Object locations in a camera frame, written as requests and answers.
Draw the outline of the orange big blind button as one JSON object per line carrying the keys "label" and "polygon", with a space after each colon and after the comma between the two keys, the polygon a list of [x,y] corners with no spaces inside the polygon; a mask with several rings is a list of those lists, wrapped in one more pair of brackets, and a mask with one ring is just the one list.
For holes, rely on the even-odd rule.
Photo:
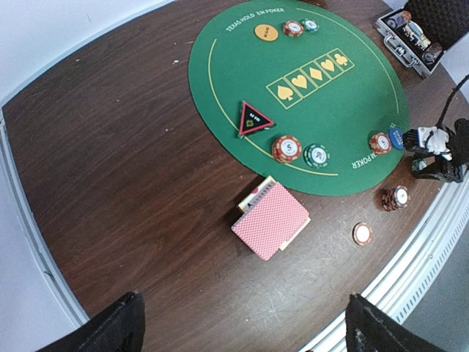
{"label": "orange big blind button", "polygon": [[278,39],[278,30],[269,24],[260,24],[255,27],[254,34],[265,42],[274,42]]}

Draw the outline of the green poker chip stack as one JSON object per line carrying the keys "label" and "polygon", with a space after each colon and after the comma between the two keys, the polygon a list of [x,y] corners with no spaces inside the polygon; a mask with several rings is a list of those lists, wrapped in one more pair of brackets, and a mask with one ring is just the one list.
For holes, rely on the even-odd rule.
{"label": "green poker chip stack", "polygon": [[411,163],[412,175],[417,177],[419,172],[424,170],[427,167],[426,161],[424,159],[414,159]]}

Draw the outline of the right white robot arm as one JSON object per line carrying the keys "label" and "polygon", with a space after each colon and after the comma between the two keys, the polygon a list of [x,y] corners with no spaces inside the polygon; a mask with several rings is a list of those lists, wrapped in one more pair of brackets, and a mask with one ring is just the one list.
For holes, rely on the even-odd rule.
{"label": "right white robot arm", "polygon": [[413,177],[461,183],[468,165],[468,120],[460,118],[454,130],[445,125],[419,127],[403,134],[406,151],[413,154]]}

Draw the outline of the orange chips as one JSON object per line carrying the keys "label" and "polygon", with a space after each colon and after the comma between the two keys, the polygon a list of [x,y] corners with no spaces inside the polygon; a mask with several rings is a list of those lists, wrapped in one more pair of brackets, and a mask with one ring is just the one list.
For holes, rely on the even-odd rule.
{"label": "orange chips", "polygon": [[303,148],[298,138],[285,135],[273,143],[271,152],[277,162],[289,164],[301,157]]}
{"label": "orange chips", "polygon": [[376,133],[369,140],[369,145],[375,155],[385,155],[392,150],[391,140],[386,133]]}
{"label": "orange chips", "polygon": [[304,33],[303,25],[297,21],[287,21],[283,25],[283,32],[288,37],[298,38]]}

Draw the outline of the green chips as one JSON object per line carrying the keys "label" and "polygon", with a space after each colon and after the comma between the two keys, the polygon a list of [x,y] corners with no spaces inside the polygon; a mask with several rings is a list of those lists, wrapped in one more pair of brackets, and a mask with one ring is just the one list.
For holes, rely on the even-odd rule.
{"label": "green chips", "polygon": [[306,32],[316,32],[319,29],[317,22],[308,18],[304,18],[300,23]]}
{"label": "green chips", "polygon": [[303,159],[311,168],[321,169],[328,166],[330,153],[322,144],[310,144],[303,151]]}

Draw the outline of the orange poker chip stack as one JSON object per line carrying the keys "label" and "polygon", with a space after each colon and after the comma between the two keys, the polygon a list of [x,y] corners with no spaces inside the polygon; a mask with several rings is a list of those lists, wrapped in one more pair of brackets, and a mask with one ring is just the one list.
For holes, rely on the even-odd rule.
{"label": "orange poker chip stack", "polygon": [[367,246],[373,237],[372,228],[365,222],[357,223],[352,231],[352,238],[359,246]]}

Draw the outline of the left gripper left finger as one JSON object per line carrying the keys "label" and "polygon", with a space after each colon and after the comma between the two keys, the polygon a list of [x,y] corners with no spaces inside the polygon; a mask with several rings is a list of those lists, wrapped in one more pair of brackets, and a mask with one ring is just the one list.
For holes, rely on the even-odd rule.
{"label": "left gripper left finger", "polygon": [[141,351],[145,331],[144,297],[129,292],[80,328],[40,350]]}

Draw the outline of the blue small blind button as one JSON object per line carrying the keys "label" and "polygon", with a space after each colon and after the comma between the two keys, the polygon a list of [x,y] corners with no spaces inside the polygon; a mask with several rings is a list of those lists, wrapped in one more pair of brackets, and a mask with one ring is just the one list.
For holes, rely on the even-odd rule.
{"label": "blue small blind button", "polygon": [[404,150],[404,142],[403,142],[403,133],[399,128],[391,128],[388,132],[388,137],[391,141],[391,145],[393,148],[397,150]]}

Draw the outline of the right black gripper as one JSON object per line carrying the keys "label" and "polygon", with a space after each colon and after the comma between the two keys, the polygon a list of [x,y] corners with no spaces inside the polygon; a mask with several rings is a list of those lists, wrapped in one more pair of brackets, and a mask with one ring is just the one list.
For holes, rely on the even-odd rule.
{"label": "right black gripper", "polygon": [[[404,132],[402,142],[408,152],[426,152],[426,149],[420,145],[416,129]],[[468,146],[446,148],[440,156],[442,158],[436,158],[432,164],[419,172],[416,178],[461,183],[464,180],[463,166],[468,164]]]}

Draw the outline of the black red triangular dealer button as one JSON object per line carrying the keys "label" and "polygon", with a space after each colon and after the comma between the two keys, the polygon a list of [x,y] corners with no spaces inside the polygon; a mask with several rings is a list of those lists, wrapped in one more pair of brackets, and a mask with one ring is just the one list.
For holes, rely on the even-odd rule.
{"label": "black red triangular dealer button", "polygon": [[276,123],[246,101],[241,102],[238,138],[276,127]]}

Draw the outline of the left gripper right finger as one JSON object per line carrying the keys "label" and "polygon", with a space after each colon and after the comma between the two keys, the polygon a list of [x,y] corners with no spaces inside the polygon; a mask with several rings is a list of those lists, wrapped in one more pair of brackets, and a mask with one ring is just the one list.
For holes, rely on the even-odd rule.
{"label": "left gripper right finger", "polygon": [[345,309],[347,351],[443,351],[408,331],[359,294]]}

